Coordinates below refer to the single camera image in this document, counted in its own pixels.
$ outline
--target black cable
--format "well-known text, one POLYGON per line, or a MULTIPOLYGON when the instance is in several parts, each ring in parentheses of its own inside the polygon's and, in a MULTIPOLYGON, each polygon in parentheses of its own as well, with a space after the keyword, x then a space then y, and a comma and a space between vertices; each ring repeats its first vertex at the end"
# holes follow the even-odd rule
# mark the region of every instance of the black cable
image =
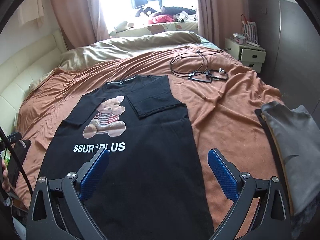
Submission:
POLYGON ((210 56, 210 55, 214 55, 214 54, 218 54, 218 53, 221 53, 223 51, 227 51, 227 50, 230 50, 231 48, 227 48, 227 49, 220 49, 214 53, 210 53, 210 54, 206 54, 204 55, 200 50, 197 50, 196 52, 185 52, 185 53, 182 53, 182 54, 179 54, 177 56, 175 56, 171 61, 170 61, 170 64, 169 64, 169 67, 170 67, 170 71, 172 74, 178 76, 178 77, 188 77, 191 73, 195 72, 195 71, 200 71, 200 69, 203 67, 204 65, 204 60, 206 60, 207 64, 206 64, 206 68, 204 71, 200 71, 200 73, 198 74, 194 74, 193 77, 195 76, 199 76, 203 73, 205 73, 207 70, 208 70, 208 67, 209 67, 209 61, 208 59, 206 58, 206 56, 210 56), (195 53, 198 53, 198 55, 192 55, 192 56, 185 56, 185 57, 181 57, 182 55, 185 55, 185 54, 195 54, 195 53), (193 70, 191 72, 187 72, 187 73, 184 73, 184 72, 178 72, 176 70, 174 70, 172 68, 172 65, 173 63, 178 60, 178 59, 182 59, 182 58, 188 58, 188 57, 201 57, 202 58, 202 64, 200 65, 199 68, 197 68, 196 70, 193 70))
POLYGON ((320 99, 318 100, 318 102, 317 102, 317 104, 316 104, 316 106, 315 106, 315 109, 313 109, 313 111, 312 111, 311 114, 313 114, 313 113, 315 112, 315 110, 317 109, 317 106, 319 105, 319 103, 320 103, 320 99))
POLYGON ((5 157, 6 157, 6 155, 7 155, 7 149, 8 149, 8 148, 5 149, 3 159, 5 159, 5 157))
POLYGON ((19 168, 24 180, 26 181, 26 184, 27 184, 28 189, 30 191, 30 195, 32 196, 33 190, 32 190, 30 181, 29 181, 29 179, 28 179, 28 177, 27 177, 27 175, 26 175, 26 173, 25 173, 25 171, 24 171, 24 169, 23 169, 23 167, 22 167, 22 165, 21 165, 21 163, 19 161, 19 158, 17 157, 14 149, 12 148, 8 138, 5 136, 5 134, 4 134, 4 132, 3 132, 1 127, 0 127, 0 137, 1 137, 1 140, 4 142, 5 146, 7 147, 7 149, 9 150, 9 152, 11 153, 11 156, 13 156, 15 162, 17 163, 17 166, 18 166, 18 168, 19 168))

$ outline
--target blue gripper pad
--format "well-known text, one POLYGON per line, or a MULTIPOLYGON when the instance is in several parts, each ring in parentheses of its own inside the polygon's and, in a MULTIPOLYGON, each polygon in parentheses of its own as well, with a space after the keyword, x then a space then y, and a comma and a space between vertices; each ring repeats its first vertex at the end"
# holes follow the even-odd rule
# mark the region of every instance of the blue gripper pad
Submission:
POLYGON ((226 198, 236 202, 239 197, 237 182, 214 150, 210 150, 208 152, 208 163, 214 175, 216 176, 223 193, 226 195, 226 198))
POLYGON ((92 197, 93 192, 96 190, 97 185, 109 164, 109 151, 104 150, 97 158, 95 163, 91 166, 90 170, 84 176, 80 184, 79 199, 81 201, 87 200, 92 197))

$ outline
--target white nightstand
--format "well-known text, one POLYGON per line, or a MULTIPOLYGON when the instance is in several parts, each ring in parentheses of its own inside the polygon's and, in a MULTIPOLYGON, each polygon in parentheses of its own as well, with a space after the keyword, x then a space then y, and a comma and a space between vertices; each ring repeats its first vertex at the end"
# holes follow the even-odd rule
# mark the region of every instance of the white nightstand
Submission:
POLYGON ((260 73, 262 63, 266 58, 266 52, 261 47, 249 45, 247 43, 240 45, 231 39, 225 39, 225 48, 231 48, 227 52, 235 59, 239 60, 243 65, 251 67, 256 72, 260 73))

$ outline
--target gray cloth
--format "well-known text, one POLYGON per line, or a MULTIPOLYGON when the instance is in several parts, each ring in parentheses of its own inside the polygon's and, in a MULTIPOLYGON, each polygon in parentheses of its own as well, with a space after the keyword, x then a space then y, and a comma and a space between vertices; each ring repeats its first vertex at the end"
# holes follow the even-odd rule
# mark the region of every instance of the gray cloth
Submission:
POLYGON ((275 101, 261 107, 280 149, 293 215, 320 192, 320 130, 304 106, 290 110, 275 101))
POLYGON ((300 233, 304 231, 305 226, 311 222, 320 203, 320 193, 311 203, 298 215, 291 218, 291 236, 296 240, 300 233))
POLYGON ((26 236, 26 228, 14 217, 13 218, 13 225, 14 228, 18 234, 18 236, 21 238, 21 240, 26 240, 27 236, 26 236))
POLYGON ((196 14, 196 11, 193 9, 188 9, 184 7, 176 7, 176 6, 162 6, 161 7, 161 14, 169 14, 169 15, 175 15, 177 13, 181 13, 182 11, 186 12, 187 14, 196 14))

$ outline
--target nightstand drawer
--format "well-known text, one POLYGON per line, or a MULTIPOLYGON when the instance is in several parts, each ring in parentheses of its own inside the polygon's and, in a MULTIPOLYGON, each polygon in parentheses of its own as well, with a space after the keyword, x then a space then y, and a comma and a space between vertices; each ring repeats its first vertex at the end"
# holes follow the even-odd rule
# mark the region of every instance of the nightstand drawer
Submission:
POLYGON ((247 61, 242 61, 241 62, 244 66, 252 68, 255 72, 260 73, 261 72, 261 67, 262 63, 260 62, 247 62, 247 61))
POLYGON ((266 58, 266 53, 264 51, 242 49, 240 61, 264 63, 265 58, 266 58))

